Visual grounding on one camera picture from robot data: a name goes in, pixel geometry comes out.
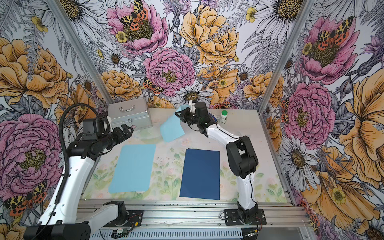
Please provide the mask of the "dark blue paper large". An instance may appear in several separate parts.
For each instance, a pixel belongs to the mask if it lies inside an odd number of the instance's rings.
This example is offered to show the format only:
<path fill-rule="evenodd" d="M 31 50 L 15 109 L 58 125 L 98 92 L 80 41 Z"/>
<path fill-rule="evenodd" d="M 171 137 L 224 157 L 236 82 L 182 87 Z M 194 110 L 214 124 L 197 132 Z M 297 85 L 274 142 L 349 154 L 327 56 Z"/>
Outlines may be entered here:
<path fill-rule="evenodd" d="M 220 152 L 187 149 L 180 197 L 220 199 Z"/>

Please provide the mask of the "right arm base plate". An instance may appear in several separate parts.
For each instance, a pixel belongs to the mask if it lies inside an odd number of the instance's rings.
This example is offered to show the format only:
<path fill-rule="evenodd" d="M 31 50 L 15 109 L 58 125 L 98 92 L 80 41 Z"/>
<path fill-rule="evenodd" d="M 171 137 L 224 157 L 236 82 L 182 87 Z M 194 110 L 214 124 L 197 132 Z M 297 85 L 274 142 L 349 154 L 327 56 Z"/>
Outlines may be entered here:
<path fill-rule="evenodd" d="M 238 209 L 225 209 L 226 226 L 265 226 L 266 215 L 263 209 L 242 212 Z"/>

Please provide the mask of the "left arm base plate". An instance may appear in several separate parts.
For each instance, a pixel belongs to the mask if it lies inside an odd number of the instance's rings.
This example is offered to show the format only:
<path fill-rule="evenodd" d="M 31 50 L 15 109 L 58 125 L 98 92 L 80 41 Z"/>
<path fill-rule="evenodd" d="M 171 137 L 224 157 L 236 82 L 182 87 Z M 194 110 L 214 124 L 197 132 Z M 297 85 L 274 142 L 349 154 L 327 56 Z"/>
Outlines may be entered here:
<path fill-rule="evenodd" d="M 140 227 L 143 221 L 143 210 L 126 210 L 127 218 L 121 224 L 112 221 L 104 225 L 104 227 Z"/>

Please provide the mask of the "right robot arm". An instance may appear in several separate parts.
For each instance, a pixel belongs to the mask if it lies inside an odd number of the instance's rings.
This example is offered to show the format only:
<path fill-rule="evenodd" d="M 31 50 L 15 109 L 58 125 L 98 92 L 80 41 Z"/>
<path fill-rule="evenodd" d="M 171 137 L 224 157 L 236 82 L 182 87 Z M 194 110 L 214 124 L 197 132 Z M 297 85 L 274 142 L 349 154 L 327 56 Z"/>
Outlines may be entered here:
<path fill-rule="evenodd" d="M 250 138 L 226 131 L 209 115 L 206 104 L 202 102 L 190 101 L 188 107 L 176 111 L 175 115 L 188 126 L 196 125 L 201 134 L 226 147 L 229 167 L 237 177 L 239 219 L 242 224 L 251 224 L 259 213 L 253 187 L 259 160 Z"/>

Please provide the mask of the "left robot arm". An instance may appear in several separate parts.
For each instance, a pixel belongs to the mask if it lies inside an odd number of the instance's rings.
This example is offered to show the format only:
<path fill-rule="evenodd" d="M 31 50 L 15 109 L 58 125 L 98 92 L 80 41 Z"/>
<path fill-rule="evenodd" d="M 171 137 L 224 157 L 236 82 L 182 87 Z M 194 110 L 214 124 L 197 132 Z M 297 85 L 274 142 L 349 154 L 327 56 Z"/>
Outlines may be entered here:
<path fill-rule="evenodd" d="M 124 142 L 133 135 L 126 124 L 111 129 L 107 119 L 91 119 L 84 123 L 83 133 L 68 147 L 59 132 L 65 168 L 53 199 L 37 226 L 28 227 L 26 240 L 88 240 L 107 224 L 123 225 L 129 217 L 122 201 L 110 201 L 77 222 L 77 209 L 88 176 L 104 150 Z"/>

